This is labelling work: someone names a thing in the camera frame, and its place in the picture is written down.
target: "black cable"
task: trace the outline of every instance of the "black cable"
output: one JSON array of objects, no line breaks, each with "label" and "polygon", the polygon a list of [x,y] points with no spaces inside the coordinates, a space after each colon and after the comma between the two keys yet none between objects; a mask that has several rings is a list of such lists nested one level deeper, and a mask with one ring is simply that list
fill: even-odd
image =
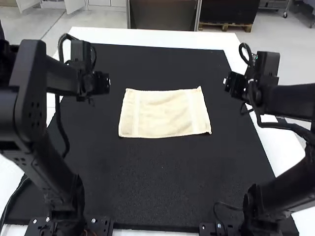
[{"label": "black cable", "polygon": [[230,209],[230,210],[235,210],[235,211],[243,211],[243,209],[240,208],[240,207],[236,207],[236,206],[229,205],[229,204],[224,203],[224,202],[215,202],[215,203],[213,204],[213,214],[215,215],[216,220],[221,223],[221,225],[222,225],[222,227],[223,227],[223,230],[224,230],[224,232],[225,232],[225,235],[227,235],[227,233],[228,233],[228,232],[227,232],[227,228],[225,227],[223,221],[220,220],[220,218],[218,217],[218,214],[217,214],[217,212],[216,212],[216,206],[218,206],[218,205],[221,205],[221,206],[223,206],[223,207],[226,207],[226,208],[228,208],[228,209]]},{"label": "black cable", "polygon": [[[245,48],[249,59],[247,60],[247,58],[244,56],[242,49]],[[241,43],[240,46],[238,47],[238,52],[240,53],[241,58],[243,59],[243,61],[249,66],[249,67],[254,67],[254,61],[252,59],[252,51],[251,48],[249,47],[249,45],[247,43]]]},{"label": "black cable", "polygon": [[94,70],[94,67],[95,67],[95,64],[96,64],[97,55],[96,55],[96,49],[95,49],[95,47],[94,47],[94,46],[91,46],[91,47],[92,47],[93,52],[94,52],[94,60],[93,60],[92,69],[91,69],[91,71],[92,71],[92,70]]},{"label": "black cable", "polygon": [[68,152],[70,151],[70,142],[69,142],[69,138],[63,128],[63,123],[61,121],[61,112],[60,112],[60,96],[59,95],[55,95],[55,105],[56,105],[56,123],[57,123],[57,127],[59,129],[59,132],[63,138],[64,141],[64,145],[65,145],[65,149],[63,151],[62,154],[62,158],[64,159]]},{"label": "black cable", "polygon": [[242,105],[241,105],[241,108],[240,108],[240,114],[241,114],[242,116],[245,115],[245,114],[248,114],[248,113],[250,113],[250,112],[252,112],[252,111],[254,111],[253,108],[251,108],[251,109],[249,109],[249,110],[247,110],[247,109],[243,110],[244,107],[246,108],[245,104],[246,104],[246,102],[243,102]]},{"label": "black cable", "polygon": [[[66,40],[78,40],[77,38],[71,36],[70,34],[63,34],[59,40],[58,40],[58,54],[59,54],[59,61],[64,63],[64,57],[63,57],[63,43]],[[63,128],[63,124],[61,121],[61,110],[60,110],[60,96],[55,94],[55,105],[56,105],[56,122],[57,122],[57,127],[58,130],[63,138],[64,141],[64,145],[65,145],[65,149],[63,151],[62,157],[65,158],[66,155],[69,153],[70,151],[70,142],[69,142],[69,138]]]},{"label": "black cable", "polygon": [[4,222],[6,219],[6,215],[8,212],[10,212],[11,207],[13,206],[13,202],[15,202],[16,198],[19,196],[19,194],[25,189],[25,187],[30,184],[32,181],[26,176],[23,175],[21,182],[19,184],[19,186],[17,187],[17,189],[14,191],[14,193],[11,195],[11,197],[9,198],[7,204],[5,205],[5,208],[3,210],[3,213],[1,215],[1,219],[0,219],[0,235],[1,235],[1,231],[3,229],[4,226]]}]

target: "folded towel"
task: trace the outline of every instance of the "folded towel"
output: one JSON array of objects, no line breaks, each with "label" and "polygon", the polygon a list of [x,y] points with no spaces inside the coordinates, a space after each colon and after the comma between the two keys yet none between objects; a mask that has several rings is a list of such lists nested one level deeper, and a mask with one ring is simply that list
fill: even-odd
[{"label": "folded towel", "polygon": [[211,134],[201,87],[173,91],[127,88],[118,134],[127,138],[166,138]]}]

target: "black mat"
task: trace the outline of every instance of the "black mat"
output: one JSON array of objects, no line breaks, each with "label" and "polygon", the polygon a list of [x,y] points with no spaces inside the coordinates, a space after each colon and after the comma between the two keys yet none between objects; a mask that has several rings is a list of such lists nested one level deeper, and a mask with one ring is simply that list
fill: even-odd
[{"label": "black mat", "polygon": [[[197,232],[212,222],[212,206],[241,206],[253,182],[274,178],[250,117],[223,91],[230,67],[223,51],[96,45],[96,70],[110,73],[109,95],[95,107],[62,101],[71,150],[66,158],[86,190],[86,214],[107,215],[118,228]],[[118,123],[126,88],[173,90],[202,87],[212,135],[166,139],[119,138]],[[59,151],[63,142],[53,118],[49,133]],[[8,223],[45,216],[34,186],[18,199]],[[220,210],[222,219],[241,221]],[[297,233],[292,219],[284,231]]]}]

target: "floor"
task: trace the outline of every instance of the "floor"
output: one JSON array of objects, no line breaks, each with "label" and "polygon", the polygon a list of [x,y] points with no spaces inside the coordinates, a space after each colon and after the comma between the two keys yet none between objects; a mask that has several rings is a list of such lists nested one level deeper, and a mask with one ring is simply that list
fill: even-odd
[{"label": "floor", "polygon": [[[236,33],[239,40],[248,43],[254,52],[265,50],[281,54],[280,84],[315,83],[315,28],[309,28],[311,16],[302,14],[296,6],[292,6],[287,19],[282,15],[280,11],[259,12],[251,33],[238,28],[228,31]],[[11,44],[18,44],[24,38],[42,39],[50,56],[56,52],[59,36],[72,26],[127,28],[123,12],[79,10],[67,15],[61,9],[32,8],[20,14],[18,8],[0,7],[0,16],[6,39]],[[204,31],[221,30],[212,27]],[[309,122],[297,122],[310,128]]]}]

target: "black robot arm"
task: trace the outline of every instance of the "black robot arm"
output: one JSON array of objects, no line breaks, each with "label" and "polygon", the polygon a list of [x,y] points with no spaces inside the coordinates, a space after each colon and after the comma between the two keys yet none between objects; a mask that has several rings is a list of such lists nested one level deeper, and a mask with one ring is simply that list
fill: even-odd
[{"label": "black robot arm", "polygon": [[73,40],[71,49],[66,65],[47,56],[40,40],[20,46],[0,40],[0,152],[43,192],[53,231],[77,236],[84,229],[84,188],[49,139],[46,92],[84,101],[108,93],[110,82],[92,71],[90,43]]},{"label": "black robot arm", "polygon": [[[247,71],[245,75],[231,72],[224,80],[225,90],[252,105],[258,126],[292,130],[307,141],[305,157],[298,164],[270,182],[254,184],[244,197],[242,235],[277,234],[279,221],[315,206],[315,84],[278,86],[280,54],[254,55],[247,44],[240,45],[240,53],[242,48],[250,55],[250,60],[245,60]],[[262,122],[263,114],[310,121],[312,128]]]}]

